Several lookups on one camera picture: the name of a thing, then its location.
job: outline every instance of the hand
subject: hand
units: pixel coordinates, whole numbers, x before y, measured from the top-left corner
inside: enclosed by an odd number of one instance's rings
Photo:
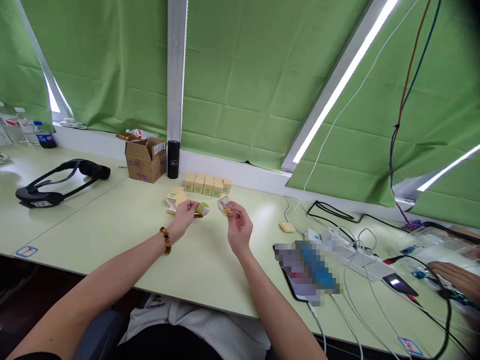
[[[470,301],[480,304],[480,276],[450,262],[432,261],[430,269],[449,281]]]
[[[203,218],[195,213],[200,203],[192,200],[185,200],[176,208],[175,218],[167,231],[172,241],[180,239],[194,219]]]
[[[241,205],[233,201],[229,205],[231,211],[226,213],[228,218],[228,242],[231,250],[238,258],[250,252],[250,235],[252,235],[254,225]]]

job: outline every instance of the desk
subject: desk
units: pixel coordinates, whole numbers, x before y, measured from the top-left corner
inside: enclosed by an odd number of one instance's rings
[[[159,227],[169,225],[173,216],[166,213],[165,196],[172,187],[181,185],[183,180],[183,175],[176,180],[162,176],[154,184],[125,179],[37,237],[30,245],[38,248],[38,252],[29,260],[70,272],[89,274],[107,260],[150,237]],[[252,219],[254,229],[250,247],[254,256],[306,325],[318,334],[320,331],[307,305],[293,299],[272,250],[275,243],[292,243],[302,239],[298,233],[286,234],[278,227],[278,223],[284,220],[286,200],[281,196],[236,186],[229,196],[241,203]],[[227,220],[216,210],[217,198],[194,193],[188,193],[188,198],[207,202],[212,211],[205,218],[195,220],[185,236],[174,245],[172,253],[156,261],[135,287],[234,314],[258,317],[243,270],[227,241]],[[298,214],[294,211],[290,213],[290,220],[297,227],[306,229],[309,224],[316,226],[307,222],[300,213],[300,208]],[[375,250],[382,257],[388,257],[389,252],[396,249],[396,243],[404,237],[400,231],[375,223],[372,219],[365,219],[361,224],[351,224],[337,218],[332,220],[348,226],[355,235],[360,229],[369,227],[377,235]],[[362,236],[362,239],[366,246],[370,244],[367,236]],[[400,275],[404,275],[404,279],[419,292],[419,300],[427,305],[428,310],[437,315],[446,314],[446,304],[442,299],[414,280],[400,265],[397,268]],[[355,305],[368,324],[393,351],[404,355],[403,348],[375,304],[367,279],[348,270],[347,283]],[[373,287],[399,334],[413,340],[428,355],[434,355],[442,344],[443,331],[419,310],[399,299],[384,284],[377,282]],[[384,350],[360,323],[345,296],[339,295],[337,299],[360,342],[364,346]],[[317,307],[316,311],[328,337],[355,343],[329,296],[325,297],[324,306]],[[453,313],[453,321],[467,326],[456,312]],[[468,339],[464,333],[452,332],[461,341]],[[445,358],[461,358],[461,353],[451,342]]]
[[[11,157],[11,161],[0,164],[0,254],[10,255],[28,244],[40,234],[54,227],[62,220],[83,208],[101,194],[113,188],[128,177],[123,161],[95,156],[65,148],[43,149],[30,144],[14,144],[3,146],[1,151]],[[46,174],[61,163],[72,159],[88,159],[111,169],[107,181],[98,180],[86,189],[72,195],[62,202],[61,206],[44,209],[28,209],[19,204],[15,191]],[[68,171],[55,174],[49,179],[60,180]],[[77,171],[75,176],[66,182],[49,185],[43,191],[58,191],[63,194],[78,188],[90,178]]]

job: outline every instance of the soap bar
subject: soap bar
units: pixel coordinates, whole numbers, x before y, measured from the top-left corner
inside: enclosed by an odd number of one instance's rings
[[[285,233],[294,233],[295,232],[294,226],[289,222],[281,222],[279,225]]]

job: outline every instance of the black thermos bottle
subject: black thermos bottle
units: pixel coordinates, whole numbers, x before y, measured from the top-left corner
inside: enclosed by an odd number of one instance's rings
[[[167,175],[169,179],[176,179],[179,177],[179,157],[180,157],[180,141],[168,141],[168,170]]]

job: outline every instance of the vr headset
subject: vr headset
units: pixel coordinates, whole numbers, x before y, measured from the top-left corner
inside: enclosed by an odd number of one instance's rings
[[[54,173],[61,172],[63,170],[73,169],[70,175],[66,178],[59,181],[46,180],[43,182],[43,179],[48,178]],[[91,177],[91,180],[84,183],[82,186],[77,187],[75,190],[62,195],[59,192],[40,192],[39,188],[45,185],[60,184],[68,179],[70,179],[77,169],[83,175]],[[48,208],[60,204],[66,198],[72,196],[73,194],[78,193],[79,191],[85,189],[86,187],[92,185],[98,179],[107,180],[110,177],[110,168],[102,165],[98,165],[93,161],[85,159],[73,159],[67,162],[64,162],[59,167],[54,168],[52,171],[46,173],[43,176],[40,176],[35,181],[31,182],[25,187],[19,188],[15,192],[15,196],[20,200],[20,204],[27,208]]]

